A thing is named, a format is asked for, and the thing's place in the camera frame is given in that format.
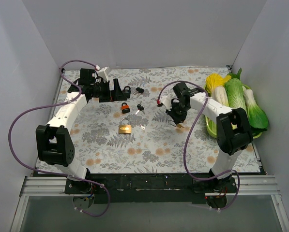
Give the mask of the small brass padlock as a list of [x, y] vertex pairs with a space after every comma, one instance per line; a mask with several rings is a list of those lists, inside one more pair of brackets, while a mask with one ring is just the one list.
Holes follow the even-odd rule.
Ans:
[[174, 120], [168, 120], [167, 122], [168, 122], [169, 125], [174, 126], [176, 128], [184, 128], [184, 126], [182, 124], [180, 124], [180, 123], [176, 124], [174, 122]]

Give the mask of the orange black padlock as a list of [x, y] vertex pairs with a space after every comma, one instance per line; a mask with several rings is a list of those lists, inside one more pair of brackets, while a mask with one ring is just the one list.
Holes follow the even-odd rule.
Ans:
[[129, 105], [126, 102], [123, 102], [121, 105], [121, 111], [123, 114], [127, 114], [130, 112]]

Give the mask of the black-headed key bunch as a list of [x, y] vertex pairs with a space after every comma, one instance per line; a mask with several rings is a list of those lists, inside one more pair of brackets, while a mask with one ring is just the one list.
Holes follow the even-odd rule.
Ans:
[[143, 94], [144, 93], [144, 89], [143, 88], [140, 88], [140, 87], [137, 87], [136, 89], [135, 89], [135, 92], [134, 92], [134, 95], [135, 96], [137, 96], [137, 97], [139, 97], [141, 94]]

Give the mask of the large brass padlock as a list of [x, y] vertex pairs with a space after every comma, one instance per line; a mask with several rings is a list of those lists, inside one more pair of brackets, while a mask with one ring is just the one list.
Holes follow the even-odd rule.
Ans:
[[126, 117], [122, 118], [119, 124], [118, 134], [131, 134], [131, 130], [130, 120]]

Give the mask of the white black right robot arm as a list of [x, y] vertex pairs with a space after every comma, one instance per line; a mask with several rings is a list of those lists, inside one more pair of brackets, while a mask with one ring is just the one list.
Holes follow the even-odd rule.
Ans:
[[198, 111], [198, 116], [205, 115], [217, 126], [216, 140], [219, 152], [215, 164], [209, 171], [209, 177], [195, 177], [203, 181], [205, 186], [214, 192], [225, 188], [235, 170], [233, 166], [239, 155], [253, 141], [253, 135], [248, 122], [247, 113], [243, 108], [231, 109], [209, 97], [208, 92], [194, 85], [190, 89], [187, 81], [174, 81], [173, 91], [176, 98], [160, 94], [158, 106], [166, 108], [175, 125], [185, 121], [189, 109]]

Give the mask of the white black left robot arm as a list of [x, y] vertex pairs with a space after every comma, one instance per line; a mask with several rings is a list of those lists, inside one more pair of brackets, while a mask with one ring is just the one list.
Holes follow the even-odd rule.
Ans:
[[75, 147], [70, 131], [80, 111], [92, 98], [97, 98], [99, 102], [127, 100], [117, 78], [113, 80], [114, 88], [110, 89], [109, 72], [109, 67], [80, 69], [80, 78], [68, 89], [64, 105], [46, 125], [36, 129], [38, 159], [72, 177], [81, 193], [92, 189], [92, 181], [86, 177], [87, 168], [74, 158]]

